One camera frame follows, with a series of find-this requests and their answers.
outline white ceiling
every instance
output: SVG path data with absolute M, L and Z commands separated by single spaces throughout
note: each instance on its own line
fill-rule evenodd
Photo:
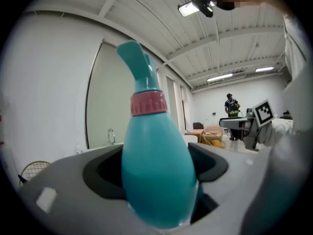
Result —
M 129 35 L 154 52 L 194 90 L 217 74 L 254 76 L 259 67 L 284 67 L 283 17 L 268 4 L 197 12 L 177 9 L 189 0 L 35 0 L 26 11 L 60 11 L 97 20 Z

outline bottle neck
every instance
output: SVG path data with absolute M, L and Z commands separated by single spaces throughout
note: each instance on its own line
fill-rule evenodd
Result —
M 167 112 L 165 95 L 161 91 L 147 91 L 133 94 L 131 97 L 131 114 L 140 116 Z

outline ceiling light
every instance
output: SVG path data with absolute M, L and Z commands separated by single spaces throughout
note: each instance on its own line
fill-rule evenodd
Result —
M 270 71 L 274 69 L 274 67 L 264 67 L 264 68 L 258 68 L 255 70 L 255 72 L 261 72 L 261 71 Z
M 185 3 L 182 6 L 179 6 L 178 10 L 183 17 L 187 17 L 187 16 L 199 11 L 199 9 L 197 7 L 195 7 L 191 2 Z
M 214 80 L 219 80 L 219 79 L 223 79 L 223 78 L 226 78 L 226 77 L 231 77 L 232 75 L 233 75 L 233 73 L 222 75 L 222 76 L 216 76 L 216 77 L 209 78 L 207 81 L 211 82 L 211 81 L 214 81 Z

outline faucet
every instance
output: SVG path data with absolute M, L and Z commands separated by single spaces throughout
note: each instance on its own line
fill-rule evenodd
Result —
M 110 139 L 110 132 L 112 132 L 112 136 L 113 136 L 113 142 L 111 142 L 111 139 Z M 108 141 L 107 141 L 107 146 L 111 146 L 111 145 L 115 145 L 115 134 L 114 134 L 114 131 L 113 129 L 109 129 L 108 130 Z

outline white wall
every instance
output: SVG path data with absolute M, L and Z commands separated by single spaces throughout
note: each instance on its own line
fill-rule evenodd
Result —
M 208 119 L 211 124 L 218 124 L 221 118 L 228 117 L 224 110 L 228 93 L 233 94 L 233 97 L 238 100 L 244 115 L 247 108 L 252 108 L 268 99 L 274 113 L 280 117 L 286 111 L 281 96 L 285 86 L 283 77 L 274 77 L 194 93 L 195 122 L 208 124 L 208 121 L 205 121 Z
M 176 104 L 176 98 L 175 95 L 175 89 L 174 89 L 174 81 L 170 79 L 169 77 L 166 77 L 166 83 L 167 83 L 167 91 L 168 91 L 168 104 L 170 106 L 170 113 L 171 117 L 176 124 L 176 126 L 179 128 L 179 122 L 178 122 L 178 115 L 177 115 L 177 104 Z
M 99 23 L 60 16 L 25 15 L 1 59 L 4 148 L 12 152 L 17 171 L 34 160 L 53 162 L 86 149 L 85 99 L 92 62 L 103 38 L 114 45 L 128 39 Z M 167 99 L 164 75 L 187 88 L 152 58 Z
M 182 93 L 179 89 L 182 87 L 182 90 L 186 93 L 186 105 L 188 105 L 187 111 L 185 111 L 186 116 L 186 128 L 187 130 L 192 129 L 192 123 L 194 122 L 194 112 L 193 112 L 193 96 L 190 92 L 189 87 L 186 83 L 170 68 L 164 67 L 162 63 L 158 64 L 158 78 L 160 82 L 160 87 L 164 91 L 166 102 L 169 102 L 168 95 L 168 87 L 167 87 L 167 78 L 169 77 L 174 81 L 174 90 L 175 90 L 175 99 L 176 99 L 176 107 L 178 113 L 178 123 L 179 123 L 179 131 L 184 133 L 185 126 L 183 122 L 183 109 L 182 109 Z M 169 103 L 167 104 L 167 108 L 169 113 L 171 113 L 171 107 Z

